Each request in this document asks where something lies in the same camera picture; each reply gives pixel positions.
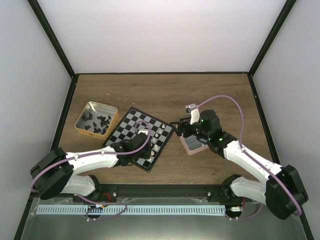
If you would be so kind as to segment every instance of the black and white chessboard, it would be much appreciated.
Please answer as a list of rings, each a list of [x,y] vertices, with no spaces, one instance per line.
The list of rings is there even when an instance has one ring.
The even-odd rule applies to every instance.
[[[140,111],[135,107],[131,107],[103,145],[110,146],[112,143],[118,143],[123,139],[132,139],[136,134],[134,125],[141,120],[146,121],[151,128],[150,139],[152,152],[150,159],[139,158],[135,162],[135,165],[149,173],[174,132],[168,123]],[[144,124],[139,124],[137,129],[146,129],[146,127]]]

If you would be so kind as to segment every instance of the robotic arm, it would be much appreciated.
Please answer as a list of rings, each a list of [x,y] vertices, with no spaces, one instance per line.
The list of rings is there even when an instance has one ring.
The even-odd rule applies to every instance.
[[[245,197],[258,201],[283,220],[297,210],[285,190],[270,173],[248,156],[250,155],[279,178],[300,206],[308,200],[302,180],[293,166],[283,167],[261,157],[245,146],[241,148],[234,136],[222,130],[215,111],[204,110],[199,113],[199,109],[195,107],[195,104],[186,106],[190,117],[170,123],[176,126],[177,135],[184,138],[194,135],[200,142],[204,140],[212,152],[241,166],[258,179],[258,181],[252,181],[237,174],[230,176],[224,181],[228,185],[229,197]]]
[[[93,176],[79,176],[86,171],[97,168],[114,168],[134,164],[139,158],[149,159],[151,154],[150,140],[142,150],[133,154],[104,154],[107,152],[126,153],[142,147],[148,137],[148,130],[140,130],[131,140],[115,142],[99,150],[87,152],[64,152],[61,147],[52,150],[30,173],[33,179],[58,161],[66,160],[46,173],[35,183],[39,196],[42,200],[50,199],[58,194],[79,194],[89,200],[96,200],[101,194],[101,186],[98,179]]]

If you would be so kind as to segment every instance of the black frame edge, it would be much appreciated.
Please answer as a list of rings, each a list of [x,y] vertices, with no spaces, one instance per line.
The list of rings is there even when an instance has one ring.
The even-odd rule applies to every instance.
[[[50,150],[57,148],[58,145],[59,145],[59,141],[60,141],[61,134],[62,134],[62,131],[63,131],[64,126],[65,126],[65,122],[66,122],[66,119],[67,119],[67,116],[68,116],[68,112],[69,112],[69,108],[70,108],[70,105],[71,105],[71,101],[72,101],[72,98],[73,98],[74,93],[75,93],[75,89],[76,89],[76,85],[77,85],[77,82],[78,82],[78,78],[79,78],[79,74],[76,74],[75,77],[73,77],[71,82],[70,82],[69,90],[68,90],[68,93],[67,93],[66,98],[65,98],[65,102],[64,102],[64,105],[63,105],[63,108],[62,108],[62,112],[61,112],[61,115],[60,115],[60,119],[59,119],[58,126],[57,126],[55,134],[54,134],[54,138],[53,138]]]
[[[291,9],[294,7],[297,0],[287,0],[279,13],[275,23],[273,24],[268,36],[266,37],[258,55],[256,56],[252,67],[249,70],[249,73],[253,76],[255,75],[258,67],[260,66],[261,62],[263,61],[265,55],[267,54],[270,46],[272,45],[273,41],[275,40],[279,30],[281,29],[282,25],[286,21],[287,16],[289,15]]]
[[[50,42],[52,43],[52,46],[54,47],[56,53],[58,54],[62,64],[64,65],[66,71],[68,72],[68,74],[70,75],[71,78],[75,77],[75,72],[72,68],[72,66],[70,65],[69,60],[67,59],[67,56],[64,52],[64,50],[62,49],[54,31],[52,30],[44,12],[42,11],[39,3],[37,0],[27,0],[34,12],[34,14],[36,15],[36,17],[38,18],[43,30],[45,31],[47,37],[49,38]]]
[[[262,105],[261,105],[261,102],[260,102],[260,99],[259,99],[259,96],[258,96],[258,92],[257,92],[256,86],[255,86],[255,83],[254,83],[253,76],[250,73],[248,73],[248,80],[249,80],[250,87],[251,87],[251,90],[252,90],[252,93],[253,93],[253,97],[254,97],[254,100],[255,100],[256,108],[257,108],[259,116],[260,116],[260,120],[261,120],[261,123],[262,123],[262,127],[263,127],[263,130],[264,130],[266,141],[268,143],[268,147],[269,147],[269,150],[270,150],[270,154],[271,154],[272,160],[273,160],[274,163],[281,164],[280,160],[279,160],[279,156],[278,156],[277,150],[276,150],[275,143],[274,143],[274,141],[272,139],[272,136],[271,136],[271,132],[270,132],[270,129],[269,129],[269,126],[268,126],[268,123],[267,123],[267,119],[266,119],[264,110],[262,108]],[[302,210],[302,215],[300,216],[300,220],[301,220],[301,224],[302,224],[305,236],[306,236],[306,238],[308,240],[314,240],[313,234],[311,232],[307,217],[305,215],[305,212],[304,212],[302,206],[301,206],[301,210]]]
[[[151,72],[83,72],[79,75],[180,75],[180,74],[248,74],[247,71],[151,71]]]
[[[22,234],[24,233],[25,225],[27,223],[29,211],[30,211],[30,208],[32,205],[32,201],[34,200],[34,197],[36,197],[36,194],[31,193],[27,202],[26,202],[20,223],[19,223],[18,228],[17,228],[15,235],[14,235],[14,240],[20,240],[22,238]]]

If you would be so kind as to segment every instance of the metal tin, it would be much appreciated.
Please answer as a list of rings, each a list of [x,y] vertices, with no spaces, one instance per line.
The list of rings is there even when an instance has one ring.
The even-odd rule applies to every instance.
[[[111,119],[109,119],[110,123],[108,125],[108,128],[104,134],[102,134],[102,130],[106,126],[101,126],[101,120],[98,119],[98,117],[100,116],[105,117],[105,120],[109,119],[109,116],[111,117]],[[115,106],[90,101],[83,109],[74,127],[81,134],[106,140],[113,129],[116,127],[118,117],[118,109]],[[97,129],[101,129],[101,132],[94,132],[94,123],[97,125]]]

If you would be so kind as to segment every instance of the wooden tabletop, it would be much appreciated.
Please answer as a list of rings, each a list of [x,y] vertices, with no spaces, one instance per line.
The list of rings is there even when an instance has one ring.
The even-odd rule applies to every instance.
[[[118,108],[119,119],[136,107],[167,123],[187,117],[185,106],[215,95],[236,99],[244,114],[242,142],[271,160],[266,136],[246,74],[89,74],[80,75],[65,121],[59,146],[65,152],[100,149],[103,140],[82,135],[75,122],[89,101]],[[241,118],[235,104],[215,99],[200,111],[213,109],[224,131],[239,137]],[[188,155],[174,133],[150,173],[136,166],[100,168],[83,175],[97,176],[101,183],[118,184],[220,184],[232,174],[254,179],[236,164],[209,149]]]

